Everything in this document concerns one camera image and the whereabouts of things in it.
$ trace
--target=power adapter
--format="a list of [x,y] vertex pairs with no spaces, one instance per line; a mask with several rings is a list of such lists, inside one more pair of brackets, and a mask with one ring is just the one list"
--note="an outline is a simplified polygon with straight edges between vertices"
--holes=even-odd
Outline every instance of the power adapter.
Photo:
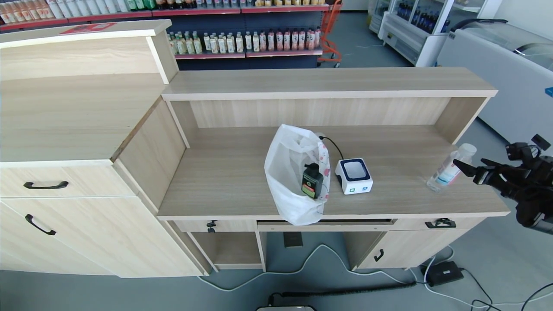
[[[421,267],[422,275],[426,272],[426,267]],[[461,269],[453,261],[442,262],[432,266],[426,275],[426,282],[431,287],[450,283],[464,278]]]

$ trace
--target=glass door refrigerator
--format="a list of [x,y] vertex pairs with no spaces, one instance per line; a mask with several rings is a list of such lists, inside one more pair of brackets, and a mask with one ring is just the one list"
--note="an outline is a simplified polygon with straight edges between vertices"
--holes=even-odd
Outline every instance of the glass door refrigerator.
[[[437,62],[466,67],[499,90],[478,117],[508,142],[534,144],[539,134],[553,143],[552,40],[504,20],[477,20],[450,33]],[[542,154],[553,156],[553,147]]]
[[458,22],[493,18],[502,0],[397,0],[383,13],[378,37],[416,67],[430,67]]

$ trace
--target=orange shopping cart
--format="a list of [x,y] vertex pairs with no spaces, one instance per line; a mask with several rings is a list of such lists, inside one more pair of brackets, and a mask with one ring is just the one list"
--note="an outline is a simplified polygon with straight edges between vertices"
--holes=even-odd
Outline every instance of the orange shopping cart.
[[[342,54],[338,51],[336,43],[328,39],[334,23],[338,19],[340,14],[340,9],[342,8],[342,0],[335,0],[334,4],[331,4],[328,8],[328,11],[325,11],[322,16],[322,37],[321,37],[321,46],[322,46],[322,55],[317,59],[317,67],[321,65],[324,61],[335,61],[336,64],[334,68],[340,67],[340,62],[342,61]],[[332,53],[330,58],[325,57],[325,54]]]

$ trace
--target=floor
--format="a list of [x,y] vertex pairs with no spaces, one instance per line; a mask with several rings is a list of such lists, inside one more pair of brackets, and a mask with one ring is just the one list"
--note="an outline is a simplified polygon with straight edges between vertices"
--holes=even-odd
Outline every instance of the floor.
[[[382,47],[365,26],[365,14],[343,14],[334,35],[344,53],[343,67],[406,66],[400,55]],[[482,157],[508,163],[505,142],[483,122],[476,121],[460,143],[478,148],[475,159]],[[513,210],[515,204],[506,201]],[[294,271],[319,244],[332,247],[342,260],[346,252],[341,234],[304,234],[302,248],[284,248],[281,234],[269,234],[268,270]],[[520,302],[553,280],[553,238],[518,225],[514,213],[487,219],[451,245],[455,262],[470,270],[488,291],[494,302]],[[449,256],[449,249],[439,257]],[[402,269],[386,269],[402,281],[413,275]],[[259,271],[222,271],[207,279],[231,288],[257,275]],[[117,277],[68,276],[0,271],[0,309],[2,311],[142,311],[142,310],[225,310],[254,311],[265,306],[267,297],[282,291],[328,291],[393,284],[384,275],[354,276],[346,272],[340,259],[327,249],[318,250],[305,269],[291,276],[262,276],[232,293],[221,292],[195,277],[161,279],[119,279]],[[435,288],[465,302],[486,301],[469,276],[458,282]],[[551,309],[553,297],[530,303],[526,311]],[[428,292],[423,285],[369,294],[309,299],[276,299],[277,305],[308,304],[317,311],[357,310],[427,310],[468,311],[469,307],[450,298]],[[503,311],[520,310],[501,306]]]

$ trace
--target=plastic bag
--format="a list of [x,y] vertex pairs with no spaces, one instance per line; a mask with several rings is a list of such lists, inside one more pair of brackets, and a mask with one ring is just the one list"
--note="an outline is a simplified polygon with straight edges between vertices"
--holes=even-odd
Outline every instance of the plastic bag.
[[[305,164],[317,163],[321,193],[312,199],[301,191]],[[280,216],[295,226],[321,220],[330,191],[330,158],[325,144],[308,129],[281,125],[265,158],[265,175]]]

